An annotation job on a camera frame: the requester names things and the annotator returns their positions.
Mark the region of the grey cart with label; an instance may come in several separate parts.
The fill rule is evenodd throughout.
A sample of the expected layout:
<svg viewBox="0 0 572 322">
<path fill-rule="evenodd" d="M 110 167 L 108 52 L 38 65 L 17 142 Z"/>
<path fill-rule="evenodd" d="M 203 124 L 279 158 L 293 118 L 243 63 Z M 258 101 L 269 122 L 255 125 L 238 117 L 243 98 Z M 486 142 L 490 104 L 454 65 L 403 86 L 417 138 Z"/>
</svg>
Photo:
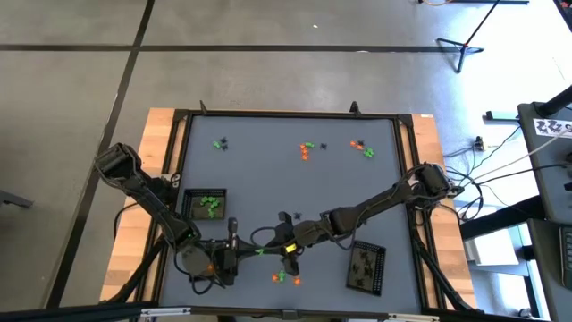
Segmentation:
<svg viewBox="0 0 572 322">
<path fill-rule="evenodd" d="M 548 118 L 539 116 L 532 104 L 521 104 L 517 110 L 530 152 L 566 132 L 532 154 L 530 160 L 546 216 L 553 222 L 572 225 L 572 191 L 565 188 L 572 183 L 572 165 L 557 166 L 566 163 L 567 157 L 572 163 L 572 107 Z"/>
</svg>

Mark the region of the black pole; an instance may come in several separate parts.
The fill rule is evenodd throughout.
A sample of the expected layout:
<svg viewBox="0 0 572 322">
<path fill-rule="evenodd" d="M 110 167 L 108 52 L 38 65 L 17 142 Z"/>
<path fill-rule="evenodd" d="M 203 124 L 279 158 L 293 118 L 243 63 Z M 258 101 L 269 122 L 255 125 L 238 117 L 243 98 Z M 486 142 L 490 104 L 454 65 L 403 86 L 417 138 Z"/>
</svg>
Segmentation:
<svg viewBox="0 0 572 322">
<path fill-rule="evenodd" d="M 534 109 L 538 115 L 546 118 L 557 114 L 570 104 L 572 104 L 572 84 L 548 102 L 537 104 Z"/>
</svg>

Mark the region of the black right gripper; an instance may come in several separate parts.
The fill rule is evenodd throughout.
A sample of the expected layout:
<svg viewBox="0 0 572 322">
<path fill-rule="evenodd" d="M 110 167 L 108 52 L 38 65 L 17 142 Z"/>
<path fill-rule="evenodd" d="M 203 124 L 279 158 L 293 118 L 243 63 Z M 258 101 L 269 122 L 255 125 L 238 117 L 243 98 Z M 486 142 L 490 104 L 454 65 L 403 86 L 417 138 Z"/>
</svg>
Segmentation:
<svg viewBox="0 0 572 322">
<path fill-rule="evenodd" d="M 328 240 L 332 225 L 324 218 L 293 224 L 292 216 L 283 211 L 278 217 L 280 223 L 274 228 L 274 243 L 263 247 L 263 255 L 282 258 L 284 271 L 287 274 L 298 274 L 299 251 Z"/>
</svg>

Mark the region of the black keyboard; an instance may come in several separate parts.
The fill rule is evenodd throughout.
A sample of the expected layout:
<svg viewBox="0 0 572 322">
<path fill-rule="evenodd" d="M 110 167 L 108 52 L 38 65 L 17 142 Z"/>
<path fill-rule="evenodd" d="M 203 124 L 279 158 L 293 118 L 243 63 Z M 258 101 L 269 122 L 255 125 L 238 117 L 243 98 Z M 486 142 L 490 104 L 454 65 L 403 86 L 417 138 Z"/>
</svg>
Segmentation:
<svg viewBox="0 0 572 322">
<path fill-rule="evenodd" d="M 572 291 L 572 225 L 559 227 L 562 284 Z"/>
</svg>

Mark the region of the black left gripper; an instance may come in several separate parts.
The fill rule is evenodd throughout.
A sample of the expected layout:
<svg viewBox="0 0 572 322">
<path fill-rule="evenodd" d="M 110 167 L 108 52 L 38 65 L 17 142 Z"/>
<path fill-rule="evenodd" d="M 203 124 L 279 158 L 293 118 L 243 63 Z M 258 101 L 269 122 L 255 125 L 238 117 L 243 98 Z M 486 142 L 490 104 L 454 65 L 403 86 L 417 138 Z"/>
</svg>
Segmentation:
<svg viewBox="0 0 572 322">
<path fill-rule="evenodd" d="M 258 257 L 261 254 L 256 250 L 261 249 L 252 245 L 239 246 L 238 221 L 234 217 L 228 219 L 228 237 L 225 240 L 215 240 L 212 249 L 215 255 L 215 264 L 218 267 L 216 280 L 220 285 L 233 285 L 235 276 L 238 274 L 238 260 Z"/>
</svg>

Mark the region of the grey chair leg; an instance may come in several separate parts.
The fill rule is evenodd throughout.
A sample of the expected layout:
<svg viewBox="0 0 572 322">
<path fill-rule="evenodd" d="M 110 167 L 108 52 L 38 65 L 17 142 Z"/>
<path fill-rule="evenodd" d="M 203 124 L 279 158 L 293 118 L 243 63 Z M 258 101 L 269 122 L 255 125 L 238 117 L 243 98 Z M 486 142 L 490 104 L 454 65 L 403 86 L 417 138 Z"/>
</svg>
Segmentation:
<svg viewBox="0 0 572 322">
<path fill-rule="evenodd" d="M 0 204 L 14 205 L 21 208 L 30 208 L 33 205 L 33 201 L 12 194 L 10 192 L 0 190 Z"/>
</svg>

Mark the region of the black tripod stand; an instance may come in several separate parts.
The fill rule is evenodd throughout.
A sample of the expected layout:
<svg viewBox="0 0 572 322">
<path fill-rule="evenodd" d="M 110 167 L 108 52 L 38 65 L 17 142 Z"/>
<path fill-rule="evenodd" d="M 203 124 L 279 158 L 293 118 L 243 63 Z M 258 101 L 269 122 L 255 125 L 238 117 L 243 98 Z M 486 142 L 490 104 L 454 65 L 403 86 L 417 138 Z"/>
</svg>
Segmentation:
<svg viewBox="0 0 572 322">
<path fill-rule="evenodd" d="M 478 54 L 478 53 L 482 53 L 484 51 L 483 47 L 472 47 L 470 45 L 470 43 L 473 40 L 473 38 L 475 37 L 475 35 L 478 33 L 478 31 L 483 27 L 485 22 L 488 20 L 488 18 L 490 17 L 490 15 L 492 14 L 494 9 L 498 6 L 498 4 L 500 2 L 501 2 L 501 0 L 495 0 L 494 1 L 492 7 L 489 9 L 487 14 L 481 19 L 479 24 L 475 27 L 475 29 L 473 30 L 473 32 L 470 34 L 470 36 L 468 37 L 468 39 L 466 41 L 458 42 L 458 41 L 455 41 L 452 39 L 447 39 L 447 38 L 437 38 L 435 40 L 439 44 L 445 43 L 448 45 L 453 45 L 459 51 L 459 59 L 458 59 L 457 67 L 455 68 L 455 73 L 461 73 L 462 72 L 463 64 L 465 62 L 465 58 L 466 58 L 467 54 Z"/>
</svg>

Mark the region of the black plastic mesh basket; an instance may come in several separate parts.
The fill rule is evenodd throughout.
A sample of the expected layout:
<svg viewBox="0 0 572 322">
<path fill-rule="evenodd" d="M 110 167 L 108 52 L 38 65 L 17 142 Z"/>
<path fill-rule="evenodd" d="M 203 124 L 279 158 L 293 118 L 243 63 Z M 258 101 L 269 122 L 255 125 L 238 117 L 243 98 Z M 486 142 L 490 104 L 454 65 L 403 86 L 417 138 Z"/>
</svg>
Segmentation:
<svg viewBox="0 0 572 322">
<path fill-rule="evenodd" d="M 205 250 L 203 248 L 192 248 L 186 257 L 187 269 L 192 276 L 214 278 L 220 280 L 218 276 L 218 267 L 215 264 L 215 252 L 213 250 Z M 207 271 L 207 266 L 213 265 L 213 271 Z"/>
<path fill-rule="evenodd" d="M 201 203 L 203 197 L 215 197 L 220 203 L 214 208 L 215 218 L 208 217 L 211 203 Z M 223 220 L 225 218 L 226 189 L 186 189 L 183 193 L 181 216 L 191 220 Z"/>
<path fill-rule="evenodd" d="M 369 260 L 363 261 L 359 257 L 359 252 L 361 250 L 368 252 Z M 346 286 L 355 291 L 365 292 L 380 297 L 383 288 L 385 255 L 386 249 L 382 246 L 364 241 L 355 241 L 350 254 Z M 362 267 L 361 274 L 354 274 L 352 272 L 353 264 Z M 371 267 L 374 270 L 373 278 L 364 275 L 364 267 Z"/>
</svg>

